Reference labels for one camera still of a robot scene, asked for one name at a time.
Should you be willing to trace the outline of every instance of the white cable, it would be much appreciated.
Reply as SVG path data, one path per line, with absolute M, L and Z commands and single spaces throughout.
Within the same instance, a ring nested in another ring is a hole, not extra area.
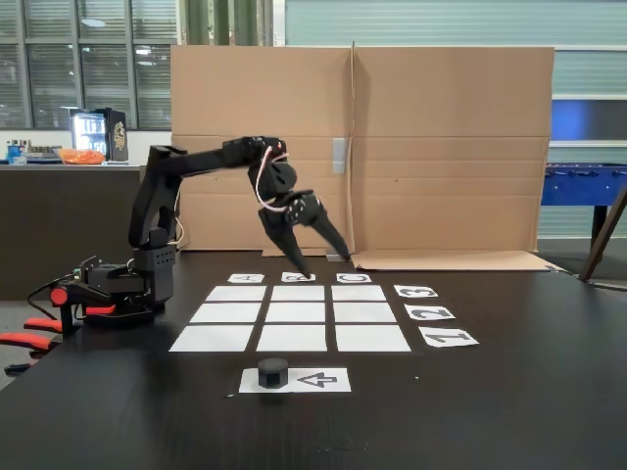
M 262 204 L 262 206 L 264 206 L 269 211 L 285 212 L 287 211 L 287 208 L 276 208 L 274 206 L 271 206 L 270 204 L 267 203 L 267 201 L 264 201 L 259 194 L 259 181 L 262 178 L 262 173 L 264 172 L 265 163 L 267 162 L 267 158 L 269 157 L 271 152 L 272 152 L 272 147 L 268 147 L 267 149 L 265 149 L 264 157 L 262 158 L 262 164 L 260 165 L 259 172 L 257 173 L 257 182 L 255 183 L 255 194 L 257 194 L 257 199 Z M 277 160 L 284 159 L 285 157 L 287 157 L 287 155 L 288 154 L 279 155 L 278 157 L 272 159 L 272 161 L 276 162 Z
M 176 213 L 176 206 L 178 206 L 178 198 L 180 197 L 180 187 L 178 188 L 178 192 L 176 193 L 176 199 L 174 200 L 174 213 Z M 178 237 L 177 240 L 172 240 L 171 242 L 168 242 L 168 245 L 180 245 L 180 242 L 183 241 L 183 237 L 185 236 L 185 227 L 183 227 L 183 224 L 180 223 L 180 220 L 178 219 L 177 216 L 174 216 L 174 220 L 176 220 L 176 225 L 178 225 L 180 227 L 180 237 Z

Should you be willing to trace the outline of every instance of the orange bag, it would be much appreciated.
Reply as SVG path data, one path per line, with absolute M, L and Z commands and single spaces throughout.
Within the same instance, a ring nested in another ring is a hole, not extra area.
M 58 154 L 66 165 L 100 165 L 105 160 L 97 150 L 59 149 Z

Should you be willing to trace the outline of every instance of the cardboard box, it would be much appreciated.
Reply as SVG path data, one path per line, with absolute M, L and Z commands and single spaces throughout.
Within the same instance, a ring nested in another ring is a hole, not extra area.
M 536 246 L 553 60 L 541 48 L 355 50 L 356 265 L 545 268 L 507 253 Z
M 525 252 L 553 59 L 550 48 L 174 47 L 172 139 L 192 152 L 234 136 L 285 139 L 297 188 L 315 189 L 358 267 L 546 269 Z M 274 248 L 244 170 L 185 181 L 181 207 L 187 249 Z M 297 238 L 326 248 L 312 230 Z
M 352 118 L 351 64 L 345 49 L 175 46 L 171 54 L 172 141 L 190 152 L 243 135 L 285 140 L 298 189 L 315 189 L 344 232 L 345 176 L 334 172 L 333 139 Z M 181 189 L 187 250 L 274 248 L 257 216 L 245 169 L 191 178 Z M 215 221 L 228 227 L 216 230 Z M 297 227 L 304 248 L 326 248 Z

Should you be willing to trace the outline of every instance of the white paper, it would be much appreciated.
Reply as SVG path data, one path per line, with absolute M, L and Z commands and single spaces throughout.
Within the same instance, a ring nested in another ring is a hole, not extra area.
M 263 274 L 231 274 L 228 278 L 228 282 L 233 284 L 259 284 L 263 280 Z
M 385 302 L 380 286 L 331 286 L 334 301 Z
M 337 325 L 335 337 L 340 352 L 411 351 L 398 325 Z
M 266 323 L 305 322 L 324 323 L 324 303 L 277 302 L 270 303 Z
M 337 282 L 341 282 L 343 284 L 361 284 L 364 282 L 372 282 L 372 281 L 370 281 L 370 276 L 368 276 L 367 274 L 351 272 L 351 273 L 338 274 Z
M 337 323 L 396 323 L 389 305 L 382 302 L 335 302 Z
M 427 345 L 434 348 L 454 348 L 455 346 L 478 345 L 479 342 L 467 332 L 454 328 L 418 327 Z
M 186 327 L 169 349 L 173 353 L 242 352 L 253 325 L 194 325 Z
M 453 314 L 444 306 L 432 305 L 407 305 L 405 309 L 409 316 L 418 321 L 427 320 L 448 320 L 455 318 Z
M 275 286 L 274 301 L 323 301 L 324 286 Z
M 281 282 L 314 282 L 315 274 L 307 277 L 300 272 L 284 272 L 281 275 Z
M 256 303 L 202 304 L 190 323 L 255 323 L 261 308 Z
M 244 369 L 240 394 L 300 394 L 320 392 L 350 392 L 348 370 L 344 367 L 296 367 L 287 369 L 287 384 L 280 389 L 265 389 L 259 385 L 258 369 Z
M 265 325 L 257 351 L 326 351 L 324 325 Z
M 394 286 L 396 292 L 401 297 L 409 297 L 411 299 L 419 297 L 438 297 L 438 295 L 430 287 L 424 286 Z
M 206 302 L 261 302 L 265 286 L 217 286 Z

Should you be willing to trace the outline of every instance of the robotic arm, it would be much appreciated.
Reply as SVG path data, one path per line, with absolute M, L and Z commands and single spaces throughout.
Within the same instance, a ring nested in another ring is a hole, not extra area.
M 301 273 L 311 274 L 293 232 L 299 223 L 312 227 L 338 255 L 350 259 L 314 191 L 293 191 L 297 176 L 286 151 L 285 142 L 275 137 L 243 137 L 197 154 L 151 147 L 128 232 L 133 261 L 108 264 L 94 257 L 81 264 L 73 279 L 51 283 L 50 297 L 61 309 L 64 336 L 74 329 L 72 306 L 83 307 L 87 324 L 123 326 L 151 320 L 173 295 L 175 247 L 170 242 L 176 237 L 176 202 L 185 177 L 247 166 L 263 206 L 259 217 L 265 233 Z
M 221 168 L 247 166 L 260 202 L 260 219 L 268 238 L 304 275 L 311 273 L 292 227 L 311 226 L 343 259 L 349 250 L 330 222 L 314 191 L 293 191 L 296 171 L 287 163 L 285 142 L 275 137 L 243 137 L 222 144 L 220 150 L 188 155 L 176 147 L 151 147 L 146 174 L 133 205 L 128 242 L 134 249 L 162 247 L 176 233 L 175 207 L 182 178 Z M 273 200 L 271 205 L 265 201 Z M 158 218 L 157 227 L 152 223 Z

